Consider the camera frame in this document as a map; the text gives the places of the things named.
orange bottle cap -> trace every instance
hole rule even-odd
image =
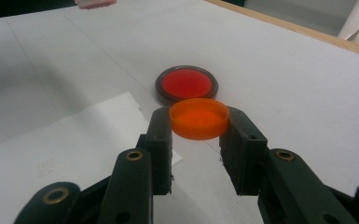
[[[228,107],[216,100],[195,98],[176,103],[170,109],[173,131],[191,140],[207,140],[228,128]]]

pink object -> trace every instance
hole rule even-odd
[[[116,0],[75,0],[80,9],[93,9],[96,7],[108,7],[116,3]]]

orange disc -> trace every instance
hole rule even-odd
[[[170,109],[173,131],[192,140],[222,135],[228,128],[228,114],[226,105],[205,98],[184,100]]]

white paper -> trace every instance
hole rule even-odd
[[[111,175],[117,155],[134,148],[148,122],[129,93],[0,144],[0,223],[12,223],[46,185],[85,189]],[[173,153],[173,163],[181,160]]]

tabletop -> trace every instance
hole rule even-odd
[[[216,100],[244,111],[269,148],[296,152],[326,185],[354,194],[359,54],[201,0],[1,18],[0,147],[124,92],[150,120],[156,78],[184,64],[211,72]],[[235,194],[217,139],[174,135],[173,147],[183,160],[173,194],[154,198],[155,223],[262,223],[257,197]],[[3,200],[0,223],[10,223],[28,199]]]

